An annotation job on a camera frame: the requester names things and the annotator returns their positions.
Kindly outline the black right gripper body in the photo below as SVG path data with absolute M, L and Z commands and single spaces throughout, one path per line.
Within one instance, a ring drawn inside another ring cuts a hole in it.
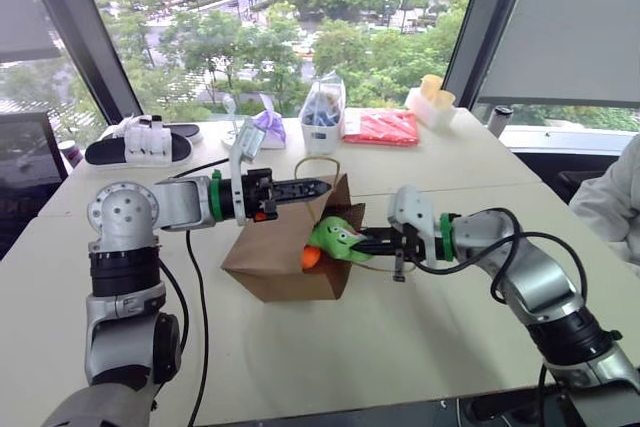
M 406 275 L 413 272 L 425 259 L 425 246 L 416 228 L 404 225 L 392 230 L 394 252 L 393 281 L 405 282 Z

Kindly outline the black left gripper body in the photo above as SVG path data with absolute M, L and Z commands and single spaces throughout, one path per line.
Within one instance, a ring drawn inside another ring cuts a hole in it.
M 251 169 L 243 175 L 243 200 L 248 219 L 265 222 L 278 218 L 270 168 Z

